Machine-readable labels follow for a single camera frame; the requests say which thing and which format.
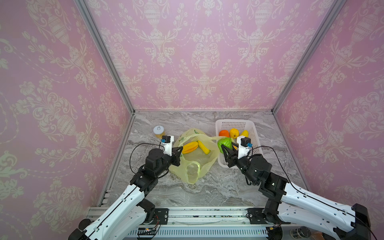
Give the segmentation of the yellow banana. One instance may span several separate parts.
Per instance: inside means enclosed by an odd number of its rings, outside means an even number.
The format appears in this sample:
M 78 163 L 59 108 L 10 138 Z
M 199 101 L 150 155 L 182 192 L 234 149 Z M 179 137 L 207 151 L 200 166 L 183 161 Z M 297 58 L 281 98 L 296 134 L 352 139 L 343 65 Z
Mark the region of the yellow banana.
M 189 154 L 195 151 L 199 147 L 199 143 L 197 141 L 190 142 L 183 146 L 182 154 Z

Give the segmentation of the yellow lemon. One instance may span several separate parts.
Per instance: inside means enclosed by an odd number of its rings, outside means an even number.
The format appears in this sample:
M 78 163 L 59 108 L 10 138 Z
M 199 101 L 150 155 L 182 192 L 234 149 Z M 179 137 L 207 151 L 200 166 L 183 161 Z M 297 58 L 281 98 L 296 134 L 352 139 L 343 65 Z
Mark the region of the yellow lemon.
M 240 135 L 239 131 L 238 131 L 237 129 L 235 129 L 235 128 L 232 128 L 232 129 L 229 131 L 229 133 L 230 133 L 230 137 L 231 137 L 232 139 L 237 139 L 237 137 L 239 137 L 239 135 Z
M 247 130 L 244 130 L 242 133 L 241 133 L 241 136 L 244 136 L 244 137 L 249 137 L 249 132 Z

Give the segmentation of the green fruit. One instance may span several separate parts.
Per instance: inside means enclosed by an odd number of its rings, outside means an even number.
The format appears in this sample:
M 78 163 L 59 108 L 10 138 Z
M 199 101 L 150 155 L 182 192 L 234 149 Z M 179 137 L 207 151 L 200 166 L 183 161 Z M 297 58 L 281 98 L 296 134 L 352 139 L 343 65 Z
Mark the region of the green fruit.
M 222 139 L 218 140 L 217 145 L 218 145 L 218 148 L 219 148 L 221 154 L 224 153 L 222 146 L 225 146 L 228 149 L 232 150 L 233 149 L 232 138 L 229 138 L 229 137 L 222 138 Z

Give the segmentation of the white plastic basket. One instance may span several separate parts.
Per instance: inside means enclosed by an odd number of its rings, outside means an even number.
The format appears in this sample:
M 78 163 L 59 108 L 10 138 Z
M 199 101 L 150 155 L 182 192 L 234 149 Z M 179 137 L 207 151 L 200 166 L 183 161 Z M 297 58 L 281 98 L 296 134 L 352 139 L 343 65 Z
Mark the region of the white plastic basket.
M 218 135 L 220 131 L 231 129 L 237 129 L 241 134 L 243 131 L 248 132 L 248 136 L 251 139 L 251 144 L 253 148 L 261 146 L 258 132 L 256 130 L 255 124 L 250 120 L 234 120 L 234 119 L 223 119 L 216 121 L 216 134 Z

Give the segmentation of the orange fruit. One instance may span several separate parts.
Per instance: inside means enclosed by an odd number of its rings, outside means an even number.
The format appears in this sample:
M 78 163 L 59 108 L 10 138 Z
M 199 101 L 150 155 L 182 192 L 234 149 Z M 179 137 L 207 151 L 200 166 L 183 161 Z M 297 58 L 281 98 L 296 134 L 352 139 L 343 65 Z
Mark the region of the orange fruit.
M 227 130 L 222 130 L 222 131 L 220 131 L 220 132 L 219 132 L 219 136 L 220 136 L 220 137 L 226 137 L 226 138 L 230 138 L 230 137 L 231 137 L 231 136 L 230 136 L 230 132 L 227 131 Z

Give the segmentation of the small yellow fruit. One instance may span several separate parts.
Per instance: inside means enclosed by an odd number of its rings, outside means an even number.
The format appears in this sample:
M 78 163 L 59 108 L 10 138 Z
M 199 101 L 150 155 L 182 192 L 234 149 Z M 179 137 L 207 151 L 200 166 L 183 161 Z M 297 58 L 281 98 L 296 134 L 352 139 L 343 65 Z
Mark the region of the small yellow fruit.
M 201 141 L 198 141 L 198 145 L 205 155 L 208 155 L 211 152 L 211 150 L 208 149 Z

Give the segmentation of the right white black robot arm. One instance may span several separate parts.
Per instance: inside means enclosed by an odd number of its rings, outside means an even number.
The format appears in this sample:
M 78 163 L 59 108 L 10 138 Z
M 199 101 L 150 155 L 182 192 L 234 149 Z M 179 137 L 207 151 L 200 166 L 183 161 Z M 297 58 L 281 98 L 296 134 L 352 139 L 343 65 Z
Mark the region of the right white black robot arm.
M 337 203 L 309 192 L 271 171 L 272 165 L 261 154 L 250 155 L 251 149 L 236 145 L 221 146 L 228 167 L 237 167 L 247 184 L 258 186 L 268 198 L 263 209 L 265 221 L 273 224 L 292 223 L 322 232 L 332 240 L 377 239 L 371 230 L 368 209 Z

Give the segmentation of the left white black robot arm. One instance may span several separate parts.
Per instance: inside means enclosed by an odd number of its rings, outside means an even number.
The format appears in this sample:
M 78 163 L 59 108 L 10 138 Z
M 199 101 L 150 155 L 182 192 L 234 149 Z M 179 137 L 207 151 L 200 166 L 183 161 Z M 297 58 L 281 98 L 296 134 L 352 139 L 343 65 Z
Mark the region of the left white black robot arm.
M 95 221 L 84 219 L 84 229 L 75 229 L 69 240 L 122 240 L 129 232 L 143 223 L 151 223 L 155 205 L 145 197 L 158 184 L 160 175 L 171 165 L 180 165 L 183 148 L 152 149 L 146 162 L 134 175 L 121 196 Z

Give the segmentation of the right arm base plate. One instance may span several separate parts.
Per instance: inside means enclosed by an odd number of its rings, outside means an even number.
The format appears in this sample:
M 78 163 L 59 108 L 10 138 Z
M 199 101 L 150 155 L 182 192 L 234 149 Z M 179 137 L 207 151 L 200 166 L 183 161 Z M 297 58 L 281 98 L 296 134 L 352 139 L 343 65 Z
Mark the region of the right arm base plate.
M 251 225 L 274 224 L 280 226 L 290 224 L 281 221 L 277 216 L 265 214 L 264 208 L 248 208 L 246 218 Z

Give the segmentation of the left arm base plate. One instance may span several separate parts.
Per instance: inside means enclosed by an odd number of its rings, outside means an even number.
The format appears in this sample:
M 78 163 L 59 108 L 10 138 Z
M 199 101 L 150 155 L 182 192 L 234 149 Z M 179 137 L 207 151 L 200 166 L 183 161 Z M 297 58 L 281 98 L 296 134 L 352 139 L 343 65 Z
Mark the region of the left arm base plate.
M 143 199 L 137 206 L 146 213 L 144 225 L 166 225 L 168 223 L 168 208 L 157 208 L 155 204 L 147 199 Z

